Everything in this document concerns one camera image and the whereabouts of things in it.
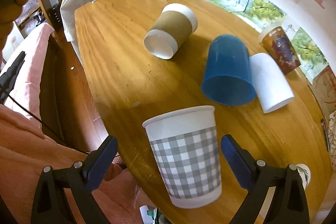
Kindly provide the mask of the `left hand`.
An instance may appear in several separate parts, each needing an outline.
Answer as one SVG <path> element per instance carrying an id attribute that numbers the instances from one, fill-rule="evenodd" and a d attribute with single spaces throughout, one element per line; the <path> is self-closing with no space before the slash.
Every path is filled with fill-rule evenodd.
<path id="1" fill-rule="evenodd" d="M 8 35 L 15 21 L 22 13 L 23 6 L 28 0 L 13 0 L 10 4 L 1 7 L 1 33 Z"/>

